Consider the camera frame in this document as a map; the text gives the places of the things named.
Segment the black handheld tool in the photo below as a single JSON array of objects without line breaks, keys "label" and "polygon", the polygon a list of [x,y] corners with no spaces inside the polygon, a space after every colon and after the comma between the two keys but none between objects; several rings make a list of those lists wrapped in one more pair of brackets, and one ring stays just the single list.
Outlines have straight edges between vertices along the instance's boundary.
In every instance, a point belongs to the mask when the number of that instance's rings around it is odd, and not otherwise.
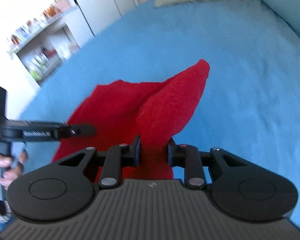
[{"label": "black handheld tool", "polygon": [[122,179],[122,168],[139,165],[140,144],[136,136],[106,152],[87,147],[16,179],[7,192],[16,220],[0,240],[300,240],[289,180],[172,139],[167,162],[185,169],[184,181]]},{"label": "black handheld tool", "polygon": [[[59,141],[62,138],[93,136],[91,125],[67,125],[63,122],[14,121],[5,117],[7,91],[0,87],[0,154],[11,156],[12,142]],[[0,168],[0,178],[6,168]],[[0,200],[6,200],[6,191],[0,185]]]}]

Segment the ribbed gray surface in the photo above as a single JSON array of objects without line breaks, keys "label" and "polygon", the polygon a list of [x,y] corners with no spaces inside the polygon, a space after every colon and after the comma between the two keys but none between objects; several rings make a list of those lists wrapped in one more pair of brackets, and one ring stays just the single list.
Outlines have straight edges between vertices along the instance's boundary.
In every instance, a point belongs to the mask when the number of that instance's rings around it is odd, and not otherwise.
[{"label": "ribbed gray surface", "polygon": [[179,180],[131,180],[103,190],[83,213],[47,225],[17,220],[4,240],[298,240],[287,219],[251,224],[218,211],[202,191]]}]

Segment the logo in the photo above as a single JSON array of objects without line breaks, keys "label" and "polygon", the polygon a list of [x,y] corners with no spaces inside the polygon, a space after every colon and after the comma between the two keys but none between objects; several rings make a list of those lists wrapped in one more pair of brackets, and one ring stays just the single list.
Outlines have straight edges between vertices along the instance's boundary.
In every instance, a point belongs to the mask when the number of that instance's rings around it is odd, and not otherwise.
[{"label": "logo", "polygon": [[50,132],[36,132],[36,131],[26,132],[26,131],[23,131],[23,135],[25,137],[50,137],[51,133]]},{"label": "logo", "polygon": [[156,184],[155,182],[152,182],[152,183],[149,183],[148,185],[149,185],[149,187],[154,188],[154,187],[156,187],[158,184]]}]

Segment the blue blanket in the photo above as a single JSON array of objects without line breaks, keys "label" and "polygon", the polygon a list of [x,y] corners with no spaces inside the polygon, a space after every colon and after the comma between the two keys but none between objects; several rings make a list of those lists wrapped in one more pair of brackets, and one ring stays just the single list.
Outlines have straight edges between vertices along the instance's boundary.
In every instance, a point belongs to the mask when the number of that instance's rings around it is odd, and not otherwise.
[{"label": "blue blanket", "polygon": [[[22,119],[66,121],[97,84],[161,82],[201,58],[211,67],[206,88],[175,141],[220,146],[290,179],[300,227],[300,39],[261,0],[141,4],[64,63]],[[26,171],[47,164],[57,146],[29,144]]]}]

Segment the red garment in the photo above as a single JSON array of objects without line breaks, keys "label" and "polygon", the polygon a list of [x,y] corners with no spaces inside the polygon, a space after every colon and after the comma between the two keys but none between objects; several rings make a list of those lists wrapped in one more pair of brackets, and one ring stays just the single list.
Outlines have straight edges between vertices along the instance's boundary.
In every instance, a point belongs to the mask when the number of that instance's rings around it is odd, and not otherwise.
[{"label": "red garment", "polygon": [[172,179],[172,169],[166,163],[167,143],[192,117],[209,70],[209,64],[201,59],[165,82],[118,80],[96,86],[68,121],[94,125],[96,136],[62,140],[53,161],[89,146],[106,151],[113,145],[130,144],[140,135],[140,165],[124,168],[122,178]]}]

